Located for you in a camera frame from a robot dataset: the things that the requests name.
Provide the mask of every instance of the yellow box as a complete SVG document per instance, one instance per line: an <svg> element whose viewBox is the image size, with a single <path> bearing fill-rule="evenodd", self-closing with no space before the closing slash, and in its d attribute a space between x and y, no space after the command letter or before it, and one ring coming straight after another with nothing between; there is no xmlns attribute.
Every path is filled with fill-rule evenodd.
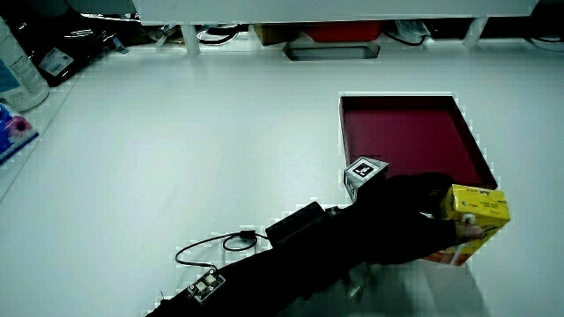
<svg viewBox="0 0 564 317"><path fill-rule="evenodd" d="M477 225L484 230L484 237L426 257L435 262L462 265L510 220L507 200L500 190L453 185L442 199L440 210L440 219Z"/></svg>

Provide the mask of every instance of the maroon tray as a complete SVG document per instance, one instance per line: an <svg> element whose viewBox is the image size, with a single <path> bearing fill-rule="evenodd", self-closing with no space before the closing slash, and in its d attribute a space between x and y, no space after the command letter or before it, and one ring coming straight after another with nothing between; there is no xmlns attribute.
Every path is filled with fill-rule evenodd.
<svg viewBox="0 0 564 317"><path fill-rule="evenodd" d="M341 115L347 165L365 156L390 163L389 177L440 172L497 188L451 96L342 97Z"/></svg>

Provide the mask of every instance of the black cable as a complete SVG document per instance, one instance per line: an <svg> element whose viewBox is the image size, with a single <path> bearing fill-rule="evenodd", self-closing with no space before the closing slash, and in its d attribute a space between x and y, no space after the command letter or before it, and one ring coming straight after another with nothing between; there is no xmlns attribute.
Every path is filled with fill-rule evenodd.
<svg viewBox="0 0 564 317"><path fill-rule="evenodd" d="M388 31L384 31L384 34L386 34L386 36L388 36L392 40L398 41L400 43L403 43L403 44L409 45L409 46L419 46L419 45L423 44L423 42L425 41L425 37L426 37L426 35L421 35L421 41L419 43L411 43L411 42L404 41L400 38L395 37L394 35L390 34Z"/></svg>
<svg viewBox="0 0 564 317"><path fill-rule="evenodd" d="M535 48L540 48L540 49L544 49L547 51L551 51L551 52L558 52L558 53L563 53L564 50L562 49L549 49L549 48L541 48L537 43L535 43L535 41L533 41L531 38L525 38L526 41L528 41L532 46L534 46Z"/></svg>
<svg viewBox="0 0 564 317"><path fill-rule="evenodd" d="M186 251L186 250L188 250L188 249L190 249L190 248L192 248L192 247L199 246L199 245L201 245L201 244L203 244L203 243L205 243L205 242L209 242L209 241L213 241L213 240L218 240L218 239L223 239L223 238L227 238L227 239L225 239L225 240L223 241L223 248L224 248L225 250L227 250L227 251L235 252L235 251L244 251L244 250L248 250L248 249L254 247L254 246L256 245L256 243L258 242L258 239L257 239L256 237L261 237L261 238L263 238L263 239L265 239L265 240L268 240L268 237L263 236L262 234L258 234L258 233L256 233L254 230L243 230L243 231L240 231L240 232L228 233L228 234L224 234L224 235L221 235L221 236L218 236L218 237L214 237L214 238L209 238L209 239L206 239L206 240L202 240L202 241L199 241L199 242L197 242L197 243L193 243L193 244L191 244L191 245L189 245L189 246L187 246L187 247L184 247L182 250L180 250L180 251L178 251L178 252L176 253L176 256L174 257L174 259L175 259L176 262L179 263L179 264L189 265L189 266L198 266L198 267L202 267L202 268L214 268L214 269L217 270L218 267L216 267L216 266L213 265L213 264L210 264L210 263L201 263L201 262L186 262L186 261L179 260L178 257L179 257L179 255L182 254L184 251ZM233 238L240 238L240 239L242 239L242 240L252 240L252 242L251 242L248 246L243 247L243 248L231 248L231 247L228 247L228 246L226 245L226 243L227 243L229 240L233 239Z"/></svg>
<svg viewBox="0 0 564 317"><path fill-rule="evenodd" d="M560 37L559 40L546 40L546 39L539 38L539 37L533 37L532 39L537 40L537 41L542 41L544 43L562 43L562 42L564 42L564 40L561 37Z"/></svg>
<svg viewBox="0 0 564 317"><path fill-rule="evenodd" d="M230 27L210 27L208 30L204 30L197 34L197 38L199 39L200 43L205 45L219 45L223 44L232 38L234 38L239 32L248 31L249 26L246 25L236 25ZM203 38L203 34L209 35L225 35L224 38L218 40L205 40Z"/></svg>

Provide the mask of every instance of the white table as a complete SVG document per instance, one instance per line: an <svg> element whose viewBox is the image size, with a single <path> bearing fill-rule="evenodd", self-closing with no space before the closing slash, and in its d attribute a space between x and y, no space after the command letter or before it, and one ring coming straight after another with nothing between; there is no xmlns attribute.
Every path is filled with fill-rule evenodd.
<svg viewBox="0 0 564 317"><path fill-rule="evenodd" d="M204 272L177 267L179 247L261 232L313 200L349 202L342 92L452 92L512 221L466 267L377 268L380 286L356 307L378 316L564 313L564 55L521 41L472 50L379 41L373 61L143 47L91 65L0 202L0 311L144 316L160 291L174 296ZM224 265L248 255L224 259L210 246L190 259ZM345 300L340 285L331 294Z"/></svg>

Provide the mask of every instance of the bottle label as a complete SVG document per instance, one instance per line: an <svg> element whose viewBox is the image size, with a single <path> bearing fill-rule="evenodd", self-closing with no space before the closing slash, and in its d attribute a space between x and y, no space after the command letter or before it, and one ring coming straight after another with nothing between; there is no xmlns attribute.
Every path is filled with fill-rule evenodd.
<svg viewBox="0 0 564 317"><path fill-rule="evenodd" d="M45 55L45 57L43 57L39 67L56 77L73 61L72 57L66 55L58 48L53 48L47 55Z"/></svg>
<svg viewBox="0 0 564 317"><path fill-rule="evenodd" d="M7 92L19 87L18 80L13 76L10 69L0 60L0 92Z"/></svg>
<svg viewBox="0 0 564 317"><path fill-rule="evenodd" d="M32 95L35 95L43 83L40 73L33 66L32 61L22 55L14 64L10 65L11 72L16 75L19 82Z"/></svg>

